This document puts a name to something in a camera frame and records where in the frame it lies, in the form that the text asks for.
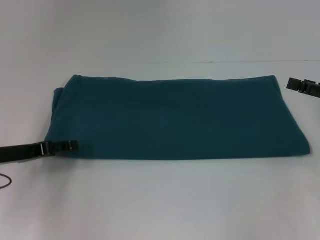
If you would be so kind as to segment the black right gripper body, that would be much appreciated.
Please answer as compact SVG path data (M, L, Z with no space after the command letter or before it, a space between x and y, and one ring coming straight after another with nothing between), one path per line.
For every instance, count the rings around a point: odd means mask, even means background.
M301 93L308 96L320 98L320 84L305 79L302 82Z

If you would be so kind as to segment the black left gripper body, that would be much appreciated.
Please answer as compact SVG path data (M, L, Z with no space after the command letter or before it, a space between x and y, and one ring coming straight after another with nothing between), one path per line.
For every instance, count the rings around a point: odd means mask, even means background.
M55 155L51 150L50 142L38 142L26 145L1 147L0 160L24 161L51 157Z

